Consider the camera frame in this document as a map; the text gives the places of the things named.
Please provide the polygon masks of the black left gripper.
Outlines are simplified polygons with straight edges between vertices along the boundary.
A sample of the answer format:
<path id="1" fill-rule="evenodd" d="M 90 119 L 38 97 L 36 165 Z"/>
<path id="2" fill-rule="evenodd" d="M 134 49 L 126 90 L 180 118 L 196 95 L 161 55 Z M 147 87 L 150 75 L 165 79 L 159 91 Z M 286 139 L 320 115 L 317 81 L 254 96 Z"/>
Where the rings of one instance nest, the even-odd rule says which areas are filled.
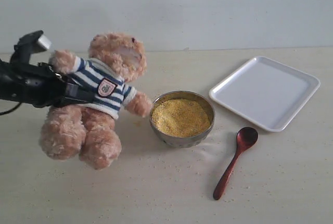
<path id="1" fill-rule="evenodd" d="M 92 103 L 95 94 L 47 63 L 37 65 L 1 61 L 1 99 L 36 108 Z"/>

